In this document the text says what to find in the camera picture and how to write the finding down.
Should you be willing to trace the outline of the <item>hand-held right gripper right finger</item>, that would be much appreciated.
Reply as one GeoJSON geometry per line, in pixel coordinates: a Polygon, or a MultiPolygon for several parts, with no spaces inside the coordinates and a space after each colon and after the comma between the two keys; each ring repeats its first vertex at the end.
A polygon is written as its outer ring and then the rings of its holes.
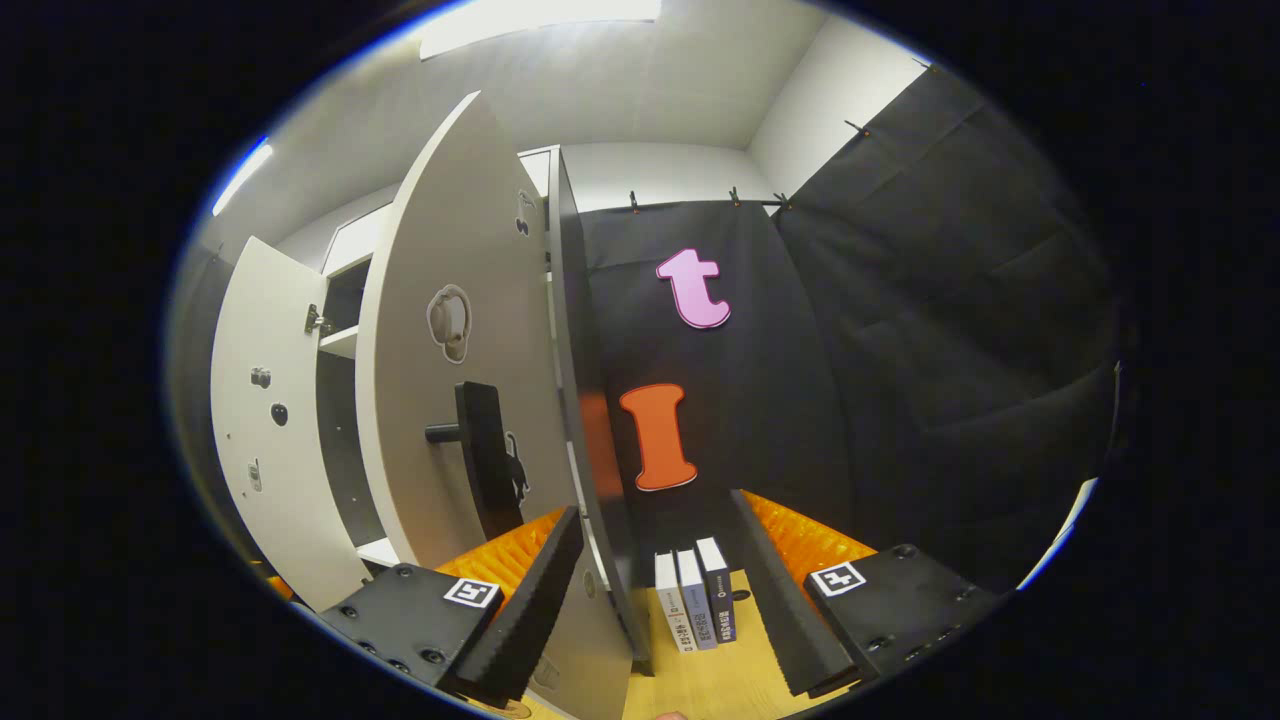
{"type": "Polygon", "coordinates": [[[957,643],[1001,605],[915,544],[873,551],[732,489],[750,592],[788,691],[869,691],[957,643]]]}

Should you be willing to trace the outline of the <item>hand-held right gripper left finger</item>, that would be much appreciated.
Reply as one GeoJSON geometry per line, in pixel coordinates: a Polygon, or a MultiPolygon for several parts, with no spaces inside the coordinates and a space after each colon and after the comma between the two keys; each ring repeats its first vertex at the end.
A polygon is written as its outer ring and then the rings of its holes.
{"type": "Polygon", "coordinates": [[[319,616],[420,685],[503,705],[532,678],[582,547],[564,506],[439,568],[388,568],[319,616]]]}

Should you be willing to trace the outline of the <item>light blue book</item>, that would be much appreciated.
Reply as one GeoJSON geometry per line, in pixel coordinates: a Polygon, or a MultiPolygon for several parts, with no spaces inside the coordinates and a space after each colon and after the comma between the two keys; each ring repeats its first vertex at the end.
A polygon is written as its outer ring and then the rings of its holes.
{"type": "Polygon", "coordinates": [[[707,594],[704,575],[694,550],[680,550],[676,553],[680,588],[689,625],[699,651],[716,650],[714,614],[707,594]]]}

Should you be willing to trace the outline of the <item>white cabinet door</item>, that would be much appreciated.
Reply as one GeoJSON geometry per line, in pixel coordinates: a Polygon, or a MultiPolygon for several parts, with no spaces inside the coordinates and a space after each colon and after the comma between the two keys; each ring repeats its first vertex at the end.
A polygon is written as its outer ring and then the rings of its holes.
{"type": "Polygon", "coordinates": [[[218,315],[210,409],[236,511],[266,562],[315,612],[370,574],[332,491],[317,416],[326,279],[246,241],[218,315]]]}
{"type": "Polygon", "coordinates": [[[458,443],[454,386],[494,386],[530,491],[524,523],[575,506],[584,547],[527,688],[573,720],[622,720],[634,651],[600,575],[570,466],[571,380],[552,327],[548,223],[490,99],[462,97],[415,159],[372,251],[355,400],[366,474],[399,560],[442,565],[488,541],[458,443]]]}

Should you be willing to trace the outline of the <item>white book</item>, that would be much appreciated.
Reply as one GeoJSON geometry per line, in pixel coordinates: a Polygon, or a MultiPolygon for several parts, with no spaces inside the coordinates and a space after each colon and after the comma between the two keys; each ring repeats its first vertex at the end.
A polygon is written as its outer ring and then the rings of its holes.
{"type": "Polygon", "coordinates": [[[655,593],[677,651],[680,653],[695,652],[698,644],[684,605],[673,552],[654,555],[654,582],[655,593]]]}

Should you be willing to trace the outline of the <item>white and grey cabinet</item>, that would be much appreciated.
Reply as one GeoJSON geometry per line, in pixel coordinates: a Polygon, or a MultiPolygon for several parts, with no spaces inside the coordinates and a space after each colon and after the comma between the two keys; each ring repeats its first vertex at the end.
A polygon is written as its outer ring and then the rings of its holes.
{"type": "Polygon", "coordinates": [[[632,670],[653,676],[649,612],[643,607],[644,591],[639,571],[634,569],[637,546],[623,507],[623,482],[609,433],[602,331],[588,281],[586,236],[580,208],[562,146],[527,150],[518,156],[545,199],[543,218],[548,223],[547,241],[550,245],[550,323],[557,333],[557,361],[573,386],[564,404],[567,432],[575,443],[570,450],[570,466],[584,474],[575,483],[582,496],[579,502],[600,575],[614,584],[614,611],[632,646],[632,670]]]}

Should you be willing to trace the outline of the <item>white panel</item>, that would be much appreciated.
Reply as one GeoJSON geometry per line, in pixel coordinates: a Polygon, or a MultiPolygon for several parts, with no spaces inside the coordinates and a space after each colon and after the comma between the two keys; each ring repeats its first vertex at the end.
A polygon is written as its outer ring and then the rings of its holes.
{"type": "Polygon", "coordinates": [[[1025,588],[1028,588],[1036,580],[1036,578],[1053,561],[1053,557],[1057,555],[1057,552],[1066,544],[1068,539],[1070,538],[1074,530],[1076,519],[1080,516],[1080,514],[1088,505],[1091,496],[1093,495],[1098,479],[1100,479],[1098,477],[1094,477],[1082,483],[1079,491],[1076,492],[1076,497],[1073,502],[1073,506],[1066,518],[1064,519],[1062,525],[1059,529],[1059,533],[1053,538],[1050,547],[1044,551],[1044,553],[1033,566],[1033,569],[1016,585],[1016,591],[1024,591],[1025,588]]]}

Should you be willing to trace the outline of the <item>ceiling light panel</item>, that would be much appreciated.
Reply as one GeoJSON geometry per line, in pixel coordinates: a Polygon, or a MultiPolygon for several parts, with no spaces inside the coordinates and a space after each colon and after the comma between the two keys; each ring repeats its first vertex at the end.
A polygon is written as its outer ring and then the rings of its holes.
{"type": "Polygon", "coordinates": [[[273,154],[274,149],[270,145],[270,138],[268,136],[261,137],[261,140],[256,142],[256,145],[246,154],[239,165],[230,174],[229,181],[225,183],[224,188],[210,208],[210,217],[219,217],[232,199],[244,187],[253,174],[262,168],[273,154]]]}
{"type": "Polygon", "coordinates": [[[550,26],[654,22],[663,0],[461,0],[431,15],[419,31],[428,60],[489,38],[550,26]]]}

